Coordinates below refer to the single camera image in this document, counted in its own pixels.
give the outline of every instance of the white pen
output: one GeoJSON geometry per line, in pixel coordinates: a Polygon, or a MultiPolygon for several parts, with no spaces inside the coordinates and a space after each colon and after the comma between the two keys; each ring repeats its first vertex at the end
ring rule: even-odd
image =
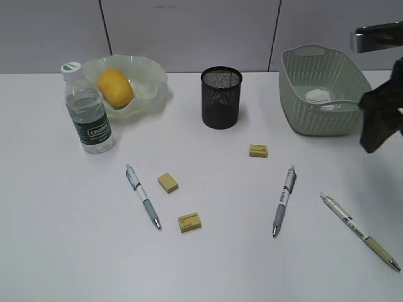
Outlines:
{"type": "Polygon", "coordinates": [[[289,168],[287,177],[285,178],[285,184],[283,188],[283,192],[281,192],[280,203],[277,206],[275,220],[273,221],[273,237],[276,237],[278,232],[281,229],[281,224],[283,223],[285,209],[287,207],[288,199],[292,192],[292,189],[295,184],[295,180],[297,179],[297,175],[295,173],[295,168],[292,165],[289,168]]]}
{"type": "Polygon", "coordinates": [[[143,202],[144,208],[147,211],[147,214],[150,216],[151,221],[153,222],[153,224],[156,226],[156,228],[158,230],[161,230],[161,224],[159,223],[158,215],[154,211],[151,201],[150,201],[147,193],[144,191],[144,188],[141,185],[139,178],[137,177],[133,168],[129,164],[126,165],[126,177],[129,181],[129,183],[132,185],[133,190],[137,192],[137,194],[139,195],[139,198],[143,202]]]}
{"type": "Polygon", "coordinates": [[[388,266],[395,271],[400,272],[400,267],[395,259],[371,236],[368,236],[363,230],[353,222],[352,217],[338,204],[333,198],[321,193],[323,202],[336,214],[357,236],[365,242],[388,266]]]}

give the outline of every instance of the green plastic basket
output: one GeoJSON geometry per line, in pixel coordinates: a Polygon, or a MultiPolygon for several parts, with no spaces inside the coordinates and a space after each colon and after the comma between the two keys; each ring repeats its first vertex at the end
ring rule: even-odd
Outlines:
{"type": "Polygon", "coordinates": [[[371,85],[358,66],[340,50],[303,45],[281,55],[280,100],[290,126],[299,134],[344,135],[362,120],[357,107],[371,85]],[[332,101],[312,104],[305,93],[329,91],[332,101]]]}

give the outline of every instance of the pen holder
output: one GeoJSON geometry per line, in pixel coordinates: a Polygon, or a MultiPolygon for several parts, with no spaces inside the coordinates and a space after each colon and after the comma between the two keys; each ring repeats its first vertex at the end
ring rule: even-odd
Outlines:
{"type": "Polygon", "coordinates": [[[227,129],[238,120],[242,74],[217,66],[201,74],[201,118],[214,129],[227,129]]]}

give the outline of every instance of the beige pen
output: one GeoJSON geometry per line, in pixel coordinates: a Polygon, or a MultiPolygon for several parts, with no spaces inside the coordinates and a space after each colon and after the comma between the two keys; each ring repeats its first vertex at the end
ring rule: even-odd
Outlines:
{"type": "Polygon", "coordinates": [[[388,266],[395,271],[400,272],[400,267],[393,259],[393,257],[371,236],[365,234],[355,222],[352,217],[338,204],[334,199],[321,193],[323,202],[336,214],[340,219],[344,221],[347,226],[361,238],[362,241],[367,244],[388,266]]]}

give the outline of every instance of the water bottle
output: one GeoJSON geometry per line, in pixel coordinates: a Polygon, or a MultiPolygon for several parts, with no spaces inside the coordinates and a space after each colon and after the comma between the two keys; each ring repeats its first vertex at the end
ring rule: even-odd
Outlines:
{"type": "Polygon", "coordinates": [[[65,104],[85,151],[97,154],[109,150],[115,141],[99,92],[85,79],[80,63],[64,64],[62,75],[65,104]]]}

